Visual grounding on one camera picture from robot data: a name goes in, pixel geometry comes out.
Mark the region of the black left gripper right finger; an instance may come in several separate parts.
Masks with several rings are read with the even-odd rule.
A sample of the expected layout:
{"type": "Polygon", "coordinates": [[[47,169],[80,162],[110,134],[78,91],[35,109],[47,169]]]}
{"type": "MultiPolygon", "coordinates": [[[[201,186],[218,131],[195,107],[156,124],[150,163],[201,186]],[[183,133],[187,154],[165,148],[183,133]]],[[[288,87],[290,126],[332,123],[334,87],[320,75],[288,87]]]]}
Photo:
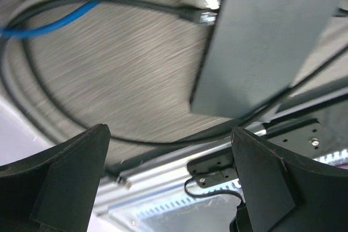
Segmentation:
{"type": "Polygon", "coordinates": [[[230,231],[347,231],[347,170],[238,127],[231,143],[245,201],[230,231]]]}

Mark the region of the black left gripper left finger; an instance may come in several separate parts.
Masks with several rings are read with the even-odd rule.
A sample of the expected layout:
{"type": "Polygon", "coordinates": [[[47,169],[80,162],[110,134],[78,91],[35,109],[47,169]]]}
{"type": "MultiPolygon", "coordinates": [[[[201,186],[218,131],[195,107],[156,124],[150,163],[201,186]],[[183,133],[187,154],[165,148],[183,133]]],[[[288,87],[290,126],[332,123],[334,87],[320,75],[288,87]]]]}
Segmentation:
{"type": "Polygon", "coordinates": [[[1,166],[1,231],[87,231],[110,141],[106,124],[1,166]]]}

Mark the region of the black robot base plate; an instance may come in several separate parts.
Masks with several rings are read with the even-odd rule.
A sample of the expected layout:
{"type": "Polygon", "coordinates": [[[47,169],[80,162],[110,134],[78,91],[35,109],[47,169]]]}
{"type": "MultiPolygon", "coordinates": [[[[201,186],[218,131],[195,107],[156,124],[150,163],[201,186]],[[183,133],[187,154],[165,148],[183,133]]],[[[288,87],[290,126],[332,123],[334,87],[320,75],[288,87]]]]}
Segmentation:
{"type": "MultiPolygon", "coordinates": [[[[273,128],[263,138],[297,154],[312,158],[320,151],[320,122],[315,118],[273,128]]],[[[198,186],[206,189],[237,178],[231,145],[187,163],[187,170],[198,186]]]]}

